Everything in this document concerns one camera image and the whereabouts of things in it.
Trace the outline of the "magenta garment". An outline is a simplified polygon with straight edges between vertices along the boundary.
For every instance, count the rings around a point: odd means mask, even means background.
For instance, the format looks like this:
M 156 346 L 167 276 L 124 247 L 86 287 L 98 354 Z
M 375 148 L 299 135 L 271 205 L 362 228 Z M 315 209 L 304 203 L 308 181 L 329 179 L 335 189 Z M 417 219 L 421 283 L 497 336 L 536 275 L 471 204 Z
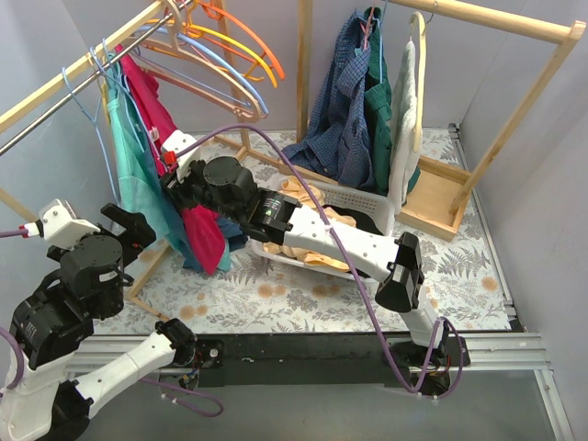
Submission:
M 160 177 L 176 177 L 187 181 L 188 162 L 180 152 L 195 140 L 179 130 L 171 115 L 159 101 L 159 84 L 155 77 L 141 68 L 129 55 L 119 61 L 123 78 L 137 105 L 141 121 L 151 139 L 152 157 Z M 187 249 L 185 263 L 189 269 L 208 275 L 231 268 L 230 246 L 218 225 L 219 215 L 197 206 L 182 208 L 174 204 L 178 238 Z

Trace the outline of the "beige t shirt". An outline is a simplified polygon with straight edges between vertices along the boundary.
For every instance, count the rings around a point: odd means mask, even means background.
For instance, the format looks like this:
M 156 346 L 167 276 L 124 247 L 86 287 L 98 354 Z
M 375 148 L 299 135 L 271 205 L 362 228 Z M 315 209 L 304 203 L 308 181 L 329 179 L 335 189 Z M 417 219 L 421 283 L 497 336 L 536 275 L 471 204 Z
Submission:
M 328 220 L 332 221 L 333 224 L 346 225 L 352 228 L 357 226 L 357 221 L 351 215 L 339 214 L 334 208 L 327 206 L 326 192 L 323 189 L 311 183 L 308 184 L 308 187 L 311 192 L 307 191 L 297 177 L 291 175 L 281 182 L 278 189 L 282 196 L 296 199 L 301 205 L 301 209 L 295 210 L 294 218 L 292 219 L 294 221 L 294 233 L 301 233 L 303 227 L 310 227 L 311 232 L 317 232 L 318 228 L 323 228 L 319 238 L 325 239 L 328 237 L 332 240 L 319 216 L 319 210 L 314 203 L 315 198 Z M 263 251 L 268 254 L 282 254 L 286 258 L 295 259 L 305 266 L 329 269 L 339 273 L 349 271 L 349 266 L 345 261 L 337 260 L 329 254 L 319 253 L 319 250 L 323 249 L 323 243 L 319 246 L 314 244 L 311 248 L 300 247 L 300 244 L 300 240 L 293 243 L 290 239 L 287 239 L 284 244 L 265 242 L 263 243 Z

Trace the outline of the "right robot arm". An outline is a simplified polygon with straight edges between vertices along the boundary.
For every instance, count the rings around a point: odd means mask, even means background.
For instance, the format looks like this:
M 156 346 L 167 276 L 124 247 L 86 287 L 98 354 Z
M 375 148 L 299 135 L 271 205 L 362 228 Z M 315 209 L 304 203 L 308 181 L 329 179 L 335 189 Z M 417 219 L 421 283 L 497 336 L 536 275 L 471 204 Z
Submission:
M 163 192 L 180 209 L 206 208 L 239 225 L 251 238 L 303 248 L 348 262 L 378 281 L 377 304 L 400 314 L 415 343 L 417 357 L 436 365 L 449 353 L 448 328 L 428 300 L 420 300 L 424 283 L 418 238 L 394 239 L 329 220 L 295 198 L 260 187 L 251 171 L 229 156 L 193 161 L 187 175 L 168 172 Z

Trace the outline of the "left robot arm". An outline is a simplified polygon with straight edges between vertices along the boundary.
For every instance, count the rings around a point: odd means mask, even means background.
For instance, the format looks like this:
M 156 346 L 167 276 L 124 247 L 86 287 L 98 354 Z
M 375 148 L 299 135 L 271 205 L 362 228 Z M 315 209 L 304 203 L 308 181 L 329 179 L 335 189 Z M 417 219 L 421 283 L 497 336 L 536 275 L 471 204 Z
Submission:
M 122 227 L 115 234 L 79 218 L 54 199 L 15 236 L 39 236 L 58 268 L 14 310 L 1 335 L 12 348 L 1 389 L 4 440 L 75 440 L 110 400 L 157 368 L 183 368 L 196 355 L 196 336 L 178 319 L 158 322 L 142 343 L 92 373 L 68 379 L 67 367 L 94 322 L 119 314 L 124 289 L 134 283 L 125 267 L 156 234 L 145 216 L 108 203 L 101 213 Z

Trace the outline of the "teal t shirt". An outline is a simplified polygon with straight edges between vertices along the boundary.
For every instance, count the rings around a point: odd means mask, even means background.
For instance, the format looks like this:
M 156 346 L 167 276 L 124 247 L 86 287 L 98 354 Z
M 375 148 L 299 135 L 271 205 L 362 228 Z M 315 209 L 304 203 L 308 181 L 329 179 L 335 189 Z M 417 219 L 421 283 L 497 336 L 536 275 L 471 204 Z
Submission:
M 119 61 L 109 70 L 108 111 L 111 118 L 121 206 L 142 213 L 158 238 L 165 238 L 179 253 L 187 256 L 180 243 L 180 226 L 174 206 L 163 193 L 152 157 L 151 139 L 141 121 L 130 88 L 123 78 Z

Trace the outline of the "blue plaid shirt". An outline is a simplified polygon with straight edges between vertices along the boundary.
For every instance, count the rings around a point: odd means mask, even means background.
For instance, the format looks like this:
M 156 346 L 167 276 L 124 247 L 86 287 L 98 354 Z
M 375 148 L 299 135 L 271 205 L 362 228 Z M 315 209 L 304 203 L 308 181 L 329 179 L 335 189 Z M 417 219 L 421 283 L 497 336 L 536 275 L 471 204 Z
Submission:
M 375 184 L 364 113 L 371 55 L 371 49 L 364 45 L 368 17 L 368 12 L 356 11 L 342 26 L 308 133 L 302 141 L 283 149 L 292 164 L 365 191 Z

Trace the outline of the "yellow orange hanger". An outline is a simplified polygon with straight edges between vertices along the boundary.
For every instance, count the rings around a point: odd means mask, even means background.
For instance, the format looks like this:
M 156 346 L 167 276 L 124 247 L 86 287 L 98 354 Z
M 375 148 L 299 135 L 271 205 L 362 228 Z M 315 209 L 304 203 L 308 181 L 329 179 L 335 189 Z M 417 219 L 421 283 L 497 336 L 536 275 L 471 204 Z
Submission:
M 184 32 L 173 33 L 170 27 L 163 27 L 156 30 L 156 35 L 175 37 L 180 50 L 197 55 L 239 80 L 255 84 L 267 81 L 274 88 L 282 82 L 260 57 L 260 49 L 255 50 L 219 30 L 188 24 Z

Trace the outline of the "dark blue garment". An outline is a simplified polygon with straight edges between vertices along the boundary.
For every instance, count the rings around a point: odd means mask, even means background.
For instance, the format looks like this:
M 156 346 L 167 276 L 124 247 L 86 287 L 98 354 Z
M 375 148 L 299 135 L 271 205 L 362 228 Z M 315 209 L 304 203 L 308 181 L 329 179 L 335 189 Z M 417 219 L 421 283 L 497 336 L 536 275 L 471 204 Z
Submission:
M 159 101 L 159 85 L 154 79 L 137 83 L 133 91 L 140 102 L 141 115 L 148 119 L 151 128 L 157 133 L 155 145 L 160 153 L 163 143 L 178 130 L 171 115 Z M 191 247 L 201 270 L 212 275 L 216 270 L 227 271 L 231 268 L 231 252 L 244 248 L 248 236 L 233 222 L 219 214 L 197 207 L 180 213 Z

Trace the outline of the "floral table cloth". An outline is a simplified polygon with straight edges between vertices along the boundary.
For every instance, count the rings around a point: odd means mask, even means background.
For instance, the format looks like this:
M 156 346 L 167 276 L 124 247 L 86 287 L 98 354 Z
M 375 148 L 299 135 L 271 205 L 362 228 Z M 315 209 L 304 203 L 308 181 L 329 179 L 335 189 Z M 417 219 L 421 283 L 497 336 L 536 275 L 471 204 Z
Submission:
M 476 206 L 469 203 L 450 242 L 395 223 L 393 235 L 415 234 L 421 245 L 426 296 L 460 331 L 508 330 L 503 283 Z M 251 245 L 231 254 L 231 268 L 214 276 L 183 267 L 171 252 L 138 298 L 114 318 L 97 322 L 98 334 L 148 334 L 156 315 L 177 317 L 197 334 L 370 332 L 354 281 L 283 265 Z

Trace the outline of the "metal rod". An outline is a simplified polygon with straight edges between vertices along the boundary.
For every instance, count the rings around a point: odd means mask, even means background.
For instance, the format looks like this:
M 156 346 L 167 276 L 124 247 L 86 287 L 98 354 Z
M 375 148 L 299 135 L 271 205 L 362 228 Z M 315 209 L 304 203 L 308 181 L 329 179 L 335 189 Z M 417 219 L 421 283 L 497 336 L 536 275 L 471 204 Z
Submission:
M 139 37 L 134 44 L 145 40 L 152 35 L 158 28 L 167 24 L 171 19 L 178 21 L 181 11 L 187 10 L 193 1 L 152 1 L 140 13 L 130 19 L 127 23 L 115 30 L 106 37 L 105 42 L 96 46 L 96 54 L 105 54 L 113 49 L 115 46 L 122 43 L 123 40 L 130 37 L 133 32 L 145 25 L 150 19 L 160 17 L 153 25 L 150 25 L 145 33 Z M 43 124 L 46 120 L 51 118 L 57 111 L 61 110 L 66 104 L 72 101 L 78 94 L 86 90 L 88 86 L 94 83 L 100 76 L 104 74 L 93 64 L 94 59 L 90 52 L 85 53 L 77 61 L 70 64 L 65 69 L 65 77 L 57 75 L 42 85 L 36 91 L 25 97 L 23 100 L 12 106 L 4 114 L 1 115 L 1 132 L 4 133 L 12 128 L 24 117 L 29 115 L 33 110 L 37 109 L 50 98 L 54 97 L 58 92 L 66 87 L 65 80 L 77 78 L 79 75 L 93 69 L 93 72 L 84 79 L 72 92 L 63 96 L 56 101 L 52 106 L 48 107 L 43 113 L 34 118 L 26 127 L 15 134 L 10 140 L 1 146 L 1 155 L 4 156 L 37 127 Z

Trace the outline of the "left wooden clothes rack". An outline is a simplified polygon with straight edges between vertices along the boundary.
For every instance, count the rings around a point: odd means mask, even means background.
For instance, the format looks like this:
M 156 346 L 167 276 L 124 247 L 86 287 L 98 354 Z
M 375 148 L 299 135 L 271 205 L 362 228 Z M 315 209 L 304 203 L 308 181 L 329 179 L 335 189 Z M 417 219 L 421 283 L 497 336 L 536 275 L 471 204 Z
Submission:
M 285 81 L 263 84 L 267 130 L 293 129 L 297 109 L 298 15 L 295 1 L 230 1 L 227 10 L 259 35 L 279 58 Z M 144 8 L 142 1 L 4 1 L 1 4 L 1 108 L 8 110 L 83 56 Z M 113 192 L 107 130 L 87 114 L 96 85 L 64 106 L 1 159 L 1 187 L 32 212 L 55 198 L 69 201 L 89 221 Z M 1 242 L 1 323 L 30 295 L 54 264 L 40 238 Z

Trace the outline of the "wooden clothes rack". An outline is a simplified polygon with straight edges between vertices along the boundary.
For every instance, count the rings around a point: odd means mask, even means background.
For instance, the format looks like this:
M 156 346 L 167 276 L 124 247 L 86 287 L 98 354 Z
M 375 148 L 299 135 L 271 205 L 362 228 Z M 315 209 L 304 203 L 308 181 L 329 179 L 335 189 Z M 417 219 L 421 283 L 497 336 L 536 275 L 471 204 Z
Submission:
M 441 80 L 462 104 L 462 132 L 476 167 L 423 158 L 423 174 L 397 218 L 450 241 L 469 196 L 479 190 L 499 227 L 538 200 L 544 211 L 566 197 L 563 163 L 549 156 L 581 118 L 587 52 L 584 1 L 411 1 L 436 15 L 429 49 L 454 63 Z
M 298 15 L 295 1 L 230 1 L 227 10 L 259 35 L 279 58 L 285 81 L 263 84 L 267 130 L 293 129 L 297 109 Z M 142 1 L 4 1 L 1 4 L 1 108 L 8 110 L 83 56 L 144 8 Z M 96 85 L 64 106 L 1 159 L 1 187 L 32 212 L 55 198 L 69 201 L 89 221 L 113 192 L 107 130 L 87 114 Z M 54 264 L 40 238 L 1 242 L 1 323 L 30 295 Z

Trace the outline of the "black base bar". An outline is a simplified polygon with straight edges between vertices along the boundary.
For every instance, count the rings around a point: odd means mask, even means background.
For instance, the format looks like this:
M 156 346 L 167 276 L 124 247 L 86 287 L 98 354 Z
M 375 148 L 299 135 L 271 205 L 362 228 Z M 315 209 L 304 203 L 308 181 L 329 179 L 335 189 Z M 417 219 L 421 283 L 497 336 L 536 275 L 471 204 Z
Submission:
M 403 379 L 415 386 L 426 347 L 408 333 L 385 334 Z M 434 349 L 423 394 L 444 393 L 450 369 L 470 365 L 465 339 L 449 336 Z M 194 361 L 180 374 L 184 389 L 245 385 L 383 384 L 401 388 L 375 333 L 210 334 L 198 338 Z

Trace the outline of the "white plastic basket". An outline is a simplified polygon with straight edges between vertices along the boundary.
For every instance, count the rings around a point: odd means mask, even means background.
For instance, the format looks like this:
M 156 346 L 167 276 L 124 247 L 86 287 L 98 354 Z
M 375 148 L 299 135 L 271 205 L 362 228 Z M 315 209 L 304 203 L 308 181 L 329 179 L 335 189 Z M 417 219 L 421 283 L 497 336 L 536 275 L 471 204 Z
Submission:
M 354 188 L 340 187 L 324 182 L 309 180 L 307 184 L 317 185 L 326 192 L 326 204 L 343 209 L 354 209 L 368 215 L 378 229 L 378 233 L 371 233 L 362 227 L 355 229 L 341 224 L 331 224 L 338 234 L 346 252 L 350 256 L 356 268 L 367 274 L 367 282 L 382 282 L 389 275 L 389 264 L 396 260 L 399 246 L 391 237 L 394 226 L 394 208 L 384 197 L 372 193 L 366 193 Z M 311 248 L 323 243 L 323 249 L 319 253 L 329 254 L 331 257 L 343 261 L 337 243 L 332 237 L 319 238 L 323 228 L 317 232 L 311 232 L 310 227 L 303 227 L 301 233 L 294 233 L 294 228 L 287 234 L 286 240 L 293 243 L 301 241 L 300 246 Z

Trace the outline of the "dark green garment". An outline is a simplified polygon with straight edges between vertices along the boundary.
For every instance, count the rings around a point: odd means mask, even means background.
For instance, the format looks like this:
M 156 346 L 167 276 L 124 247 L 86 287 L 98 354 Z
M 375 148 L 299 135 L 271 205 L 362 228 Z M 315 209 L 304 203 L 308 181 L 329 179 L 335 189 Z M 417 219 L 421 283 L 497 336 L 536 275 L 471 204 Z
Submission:
M 390 176 L 390 119 L 392 115 L 392 85 L 389 81 L 387 64 L 383 52 L 381 31 L 382 11 L 374 8 L 367 11 L 371 19 L 371 30 L 367 43 L 370 58 L 365 80 L 365 119 L 371 141 L 371 158 L 376 191 L 388 195 Z

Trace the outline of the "white garment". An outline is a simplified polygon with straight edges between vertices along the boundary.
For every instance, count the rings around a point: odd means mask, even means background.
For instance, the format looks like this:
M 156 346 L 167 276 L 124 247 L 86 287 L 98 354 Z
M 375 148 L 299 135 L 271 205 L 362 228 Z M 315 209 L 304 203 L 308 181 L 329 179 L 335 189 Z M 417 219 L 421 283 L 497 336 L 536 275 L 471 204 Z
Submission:
M 388 199 L 395 215 L 401 213 L 407 195 L 414 189 L 421 174 L 417 165 L 420 154 L 413 150 L 417 117 L 415 53 L 414 43 L 408 41 L 391 98 Z

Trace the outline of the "right wooden clothes rack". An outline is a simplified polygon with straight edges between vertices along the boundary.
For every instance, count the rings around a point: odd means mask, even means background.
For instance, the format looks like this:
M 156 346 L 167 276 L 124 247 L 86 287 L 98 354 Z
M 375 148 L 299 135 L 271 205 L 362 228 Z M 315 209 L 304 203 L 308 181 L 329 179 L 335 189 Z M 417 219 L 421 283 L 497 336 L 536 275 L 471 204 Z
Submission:
M 581 118 L 587 52 L 584 1 L 411 1 L 436 15 L 429 49 L 454 63 L 441 80 L 462 104 L 462 132 L 476 167 L 423 158 L 423 174 L 397 218 L 450 241 L 469 196 L 479 190 L 499 227 L 538 200 L 544 211 L 566 197 L 563 163 L 549 156 Z

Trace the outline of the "aluminium frame rail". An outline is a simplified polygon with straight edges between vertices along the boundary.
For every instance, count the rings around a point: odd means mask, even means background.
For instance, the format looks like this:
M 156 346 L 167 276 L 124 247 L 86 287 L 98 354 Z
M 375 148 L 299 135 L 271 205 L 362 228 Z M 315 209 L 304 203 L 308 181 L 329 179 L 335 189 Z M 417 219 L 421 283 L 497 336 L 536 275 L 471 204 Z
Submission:
M 470 365 L 451 368 L 458 387 L 431 402 L 383 384 L 245 385 L 212 389 L 223 415 L 201 417 L 172 404 L 163 387 L 127 389 L 99 412 L 87 440 L 569 440 L 541 337 L 516 324 L 510 292 L 479 202 L 472 198 L 503 283 L 510 329 L 459 331 Z M 82 376 L 136 346 L 146 334 L 98 334 L 84 341 L 68 368 Z

